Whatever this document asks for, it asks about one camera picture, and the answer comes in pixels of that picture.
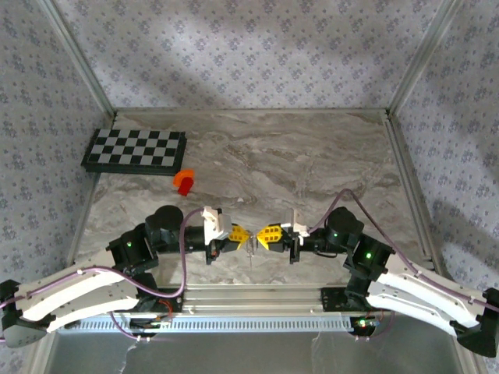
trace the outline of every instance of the gray marble table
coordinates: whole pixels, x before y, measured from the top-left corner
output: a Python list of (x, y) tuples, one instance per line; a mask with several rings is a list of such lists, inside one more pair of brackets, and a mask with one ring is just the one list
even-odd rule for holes
[[(184, 214), (205, 205), (221, 207), (232, 221), (257, 232), (278, 222), (286, 208), (298, 208), (309, 226), (324, 214), (343, 188), (353, 189), (385, 231), (416, 262), (422, 253), (408, 201), (401, 186), (386, 129), (377, 115), (341, 112), (193, 113), (118, 115), (117, 129), (186, 131), (184, 168), (196, 172), (187, 197), (172, 177), (103, 174), (90, 210), (77, 259), (82, 259), (143, 222), (158, 207), (173, 204)], [(380, 239), (351, 199), (343, 199), (365, 232)], [(192, 224), (201, 224), (200, 217)], [(344, 284), (349, 273), (343, 256), (325, 259), (303, 253), (288, 264), (288, 254), (259, 247), (240, 250), (206, 266), (204, 254), (188, 256), (189, 284)], [(161, 256), (153, 270), (158, 284), (177, 284), (179, 256)]]

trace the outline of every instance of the purple cable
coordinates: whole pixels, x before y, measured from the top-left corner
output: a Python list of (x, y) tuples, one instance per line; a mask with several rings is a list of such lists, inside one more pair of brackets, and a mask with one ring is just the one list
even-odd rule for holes
[[(395, 253), (397, 255), (400, 256), (400, 259), (402, 260), (402, 262), (416, 275), (418, 274), (418, 270), (413, 266), (413, 264), (411, 263), (411, 261), (402, 253), (401, 249), (390, 239), (390, 237), (384, 232), (384, 230), (380, 227), (380, 225), (374, 220), (374, 218), (369, 214), (369, 212), (366, 210), (366, 208), (364, 207), (364, 205), (362, 205), (362, 203), (360, 202), (359, 198), (357, 197), (357, 195), (351, 190), (351, 189), (343, 189), (342, 191), (339, 192), (339, 194), (336, 195), (336, 197), (334, 198), (333, 200), (333, 203), (331, 204), (331, 206), (329, 207), (329, 209), (327, 210), (326, 214), (323, 215), (323, 217), (320, 219), (320, 221), (315, 225), (313, 226), (311, 229), (309, 229), (309, 233), (312, 233), (314, 232), (315, 230), (317, 230), (318, 228), (322, 227), (322, 225), (324, 224), (324, 222), (326, 221), (327, 217), (329, 216), (329, 214), (333, 211), (334, 207), (336, 206), (336, 204), (338, 203), (338, 201), (340, 200), (340, 198), (346, 194), (346, 193), (349, 193), (353, 199), (356, 201), (357, 205), (359, 206), (359, 208), (362, 210), (362, 212), (364, 212), (364, 214), (366, 215), (366, 217), (369, 219), (369, 221), (371, 222), (371, 224), (373, 224), (373, 226), (379, 231), (379, 233), (383, 236), (384, 240), (387, 241), (387, 243), (389, 245), (391, 245), (391, 247), (393, 248), (393, 250), (395, 251)], [(429, 285), (435, 287), (436, 289), (440, 290), (440, 291), (443, 291), (443, 292), (446, 292), (452, 296), (455, 296), (456, 298), (460, 298), (460, 299), (463, 299), (463, 300), (466, 300), (467, 302), (469, 303), (476, 303), (478, 305), (481, 305), (482, 307), (484, 308), (488, 308), (490, 310), (494, 310), (495, 312), (499, 312), (499, 308), (497, 306), (494, 306), (494, 305), (491, 305), (491, 304), (488, 304), (486, 302), (482, 302), (480, 300), (475, 300), (469, 296), (466, 296), (464, 294), (462, 294), (461, 292), (457, 292), (457, 291), (454, 291), (454, 290), (451, 290), (450, 288), (447, 288), (445, 286), (442, 286), (441, 284), (438, 284), (437, 282), (435, 282), (434, 280), (431, 280), (429, 277), (425, 276), (424, 274), (420, 274), (419, 275), (419, 278), (422, 279), (423, 281), (427, 282)]]
[(134, 340), (137, 340), (137, 337), (133, 336), (131, 333), (127, 333), (125, 331), (125, 329), (123, 329), (118, 321), (116, 320), (115, 318), (115, 315), (113, 314), (113, 312), (109, 312), (109, 316), (111, 317), (111, 320), (112, 322), (115, 324), (115, 327), (119, 330), (120, 333), (122, 333), (123, 335), (125, 335), (126, 337), (129, 337), (130, 339), (134, 339)]
[[(89, 266), (89, 267), (84, 267), (82, 269), (77, 270), (74, 273), (70, 273), (65, 275), (64, 277), (60, 277), (59, 279), (56, 279), (45, 286), (35, 288), (32, 291), (29, 291), (26, 293), (26, 296), (16, 296), (15, 298), (10, 298), (9, 300), (5, 300), (3, 303), (0, 304), (0, 309), (3, 309), (9, 304), (12, 304), (13, 302), (18, 302), (19, 300), (23, 300), (25, 298), (29, 298), (30, 296), (39, 294), (43, 291), (49, 290), (55, 286), (58, 286), (70, 279), (73, 279), (75, 277), (79, 277), (83, 274), (85, 274), (87, 271), (92, 271), (92, 272), (97, 272), (97, 273), (102, 273), (102, 272), (107, 272), (107, 273), (115, 273), (118, 274), (120, 277), (123, 278), (124, 281), (127, 281), (131, 284), (133, 284), (135, 287), (141, 289), (142, 291), (147, 292), (148, 294), (157, 296), (159, 298), (176, 298), (179, 296), (181, 293), (184, 292), (187, 284), (187, 265), (186, 265), (186, 240), (185, 240), (185, 234), (186, 234), (186, 226), (187, 226), (187, 221), (196, 213), (201, 213), (203, 212), (204, 208), (198, 208), (193, 210), (192, 212), (188, 213), (182, 223), (180, 224), (180, 232), (179, 232), (179, 248), (180, 248), (180, 257), (181, 257), (181, 264), (182, 264), (182, 283), (180, 284), (180, 287), (177, 291), (171, 293), (171, 294), (165, 294), (163, 292), (155, 291), (149, 287), (146, 287), (136, 280), (132, 279), (131, 277), (126, 276), (120, 271), (117, 271), (115, 269), (112, 269), (111, 267), (106, 267), (106, 266)], [(0, 343), (5, 342), (5, 339), (0, 337)]]

